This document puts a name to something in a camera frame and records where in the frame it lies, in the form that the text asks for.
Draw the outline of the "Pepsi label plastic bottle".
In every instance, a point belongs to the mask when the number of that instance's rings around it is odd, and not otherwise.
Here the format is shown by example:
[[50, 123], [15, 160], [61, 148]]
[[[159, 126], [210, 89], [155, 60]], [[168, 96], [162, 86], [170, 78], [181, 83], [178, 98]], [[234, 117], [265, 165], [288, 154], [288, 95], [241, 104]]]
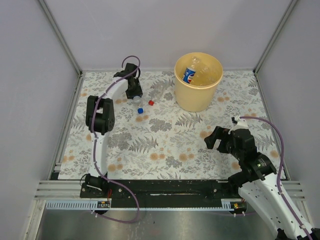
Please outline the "Pepsi label plastic bottle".
[[137, 113], [143, 114], [145, 112], [143, 97], [137, 95], [137, 96], [134, 96], [132, 100], [133, 100], [134, 105], [136, 106]]

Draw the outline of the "clear bottle red cap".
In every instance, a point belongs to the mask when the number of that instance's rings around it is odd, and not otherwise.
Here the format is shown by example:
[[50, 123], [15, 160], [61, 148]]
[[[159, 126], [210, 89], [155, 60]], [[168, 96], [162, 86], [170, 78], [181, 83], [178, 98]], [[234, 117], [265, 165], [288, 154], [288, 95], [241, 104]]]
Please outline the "clear bottle red cap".
[[148, 104], [153, 106], [155, 103], [158, 103], [164, 98], [167, 101], [173, 100], [173, 93], [170, 91], [173, 87], [173, 80], [168, 81], [158, 81], [151, 87], [151, 92], [148, 94], [149, 101]]

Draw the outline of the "blue label bottle blue cap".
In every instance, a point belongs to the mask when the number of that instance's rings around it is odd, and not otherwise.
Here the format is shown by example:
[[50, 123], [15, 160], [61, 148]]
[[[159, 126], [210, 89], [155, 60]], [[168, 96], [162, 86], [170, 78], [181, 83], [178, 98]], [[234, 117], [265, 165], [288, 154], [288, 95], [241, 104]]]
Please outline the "blue label bottle blue cap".
[[185, 71], [183, 73], [182, 80], [185, 83], [187, 83], [187, 84], [191, 83], [195, 74], [197, 73], [197, 71], [200, 68], [200, 64], [201, 64], [201, 60], [196, 56], [192, 56], [192, 58], [190, 59], [189, 63], [187, 64]]

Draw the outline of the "clear bottle white cap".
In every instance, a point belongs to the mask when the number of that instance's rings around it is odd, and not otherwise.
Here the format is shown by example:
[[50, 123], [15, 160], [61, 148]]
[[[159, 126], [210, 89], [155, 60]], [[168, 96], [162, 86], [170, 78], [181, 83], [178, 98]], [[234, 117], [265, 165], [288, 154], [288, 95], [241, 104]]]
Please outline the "clear bottle white cap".
[[200, 61], [195, 77], [194, 77], [194, 84], [196, 86], [209, 86], [214, 84], [217, 81], [217, 72], [211, 66], [205, 64], [203, 61]]

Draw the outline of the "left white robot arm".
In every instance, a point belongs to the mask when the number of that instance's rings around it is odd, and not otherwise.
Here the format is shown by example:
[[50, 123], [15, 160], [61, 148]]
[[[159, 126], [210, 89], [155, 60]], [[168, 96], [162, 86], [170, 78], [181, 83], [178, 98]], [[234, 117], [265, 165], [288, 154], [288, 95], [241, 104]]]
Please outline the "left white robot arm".
[[114, 100], [125, 94], [128, 99], [142, 97], [139, 82], [139, 66], [127, 63], [125, 68], [114, 74], [111, 84], [102, 96], [90, 95], [87, 98], [85, 124], [90, 131], [92, 150], [89, 172], [81, 184], [81, 198], [106, 198], [111, 190], [106, 180], [108, 174], [108, 138], [115, 126]]

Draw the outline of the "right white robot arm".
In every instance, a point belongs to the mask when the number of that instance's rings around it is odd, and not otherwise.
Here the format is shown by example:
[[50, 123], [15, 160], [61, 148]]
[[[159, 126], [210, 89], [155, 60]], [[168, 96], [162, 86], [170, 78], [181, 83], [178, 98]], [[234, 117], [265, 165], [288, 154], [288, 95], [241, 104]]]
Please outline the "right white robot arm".
[[294, 204], [271, 160], [257, 150], [255, 139], [245, 128], [217, 126], [204, 141], [213, 149], [238, 160], [241, 171], [228, 178], [228, 194], [243, 198], [264, 220], [277, 240], [318, 240], [320, 230], [312, 226]]

